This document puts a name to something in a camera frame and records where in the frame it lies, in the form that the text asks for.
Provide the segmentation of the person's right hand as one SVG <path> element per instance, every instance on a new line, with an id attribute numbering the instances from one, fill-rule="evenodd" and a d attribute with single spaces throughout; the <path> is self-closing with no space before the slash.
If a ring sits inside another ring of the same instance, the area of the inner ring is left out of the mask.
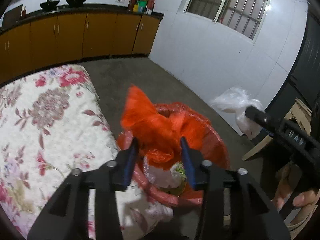
<path id="1" fill-rule="evenodd" d="M 283 174 L 278 184 L 275 197 L 271 200 L 276 209 L 280 211 L 289 197 L 292 194 L 291 185 L 289 184 L 289 175 Z M 309 190 L 300 193 L 292 201 L 292 205 L 299 209 L 299 212 L 289 222 L 288 226 L 301 224 L 304 222 L 311 213 L 314 212 L 316 203 L 319 200 L 319 190 Z"/>

